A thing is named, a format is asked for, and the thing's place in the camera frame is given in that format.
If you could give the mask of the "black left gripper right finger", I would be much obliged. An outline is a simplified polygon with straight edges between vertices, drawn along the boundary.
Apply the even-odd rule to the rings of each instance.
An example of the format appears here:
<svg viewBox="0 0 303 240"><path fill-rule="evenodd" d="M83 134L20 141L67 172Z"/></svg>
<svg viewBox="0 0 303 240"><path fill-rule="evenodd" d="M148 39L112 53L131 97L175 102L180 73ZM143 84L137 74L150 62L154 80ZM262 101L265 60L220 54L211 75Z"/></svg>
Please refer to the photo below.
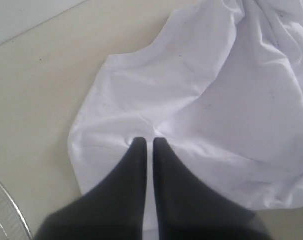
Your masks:
<svg viewBox="0 0 303 240"><path fill-rule="evenodd" d="M153 182L161 240L266 240L254 211L200 181L165 138L153 141Z"/></svg>

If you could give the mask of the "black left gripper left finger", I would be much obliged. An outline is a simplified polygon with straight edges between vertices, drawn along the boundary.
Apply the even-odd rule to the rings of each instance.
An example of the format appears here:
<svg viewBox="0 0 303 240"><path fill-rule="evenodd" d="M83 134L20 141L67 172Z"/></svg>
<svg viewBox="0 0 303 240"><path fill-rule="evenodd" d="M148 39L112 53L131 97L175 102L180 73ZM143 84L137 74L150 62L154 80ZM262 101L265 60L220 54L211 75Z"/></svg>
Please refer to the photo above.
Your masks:
<svg viewBox="0 0 303 240"><path fill-rule="evenodd" d="M135 138L111 173L86 195L49 215L35 239L141 240L147 155L147 141Z"/></svg>

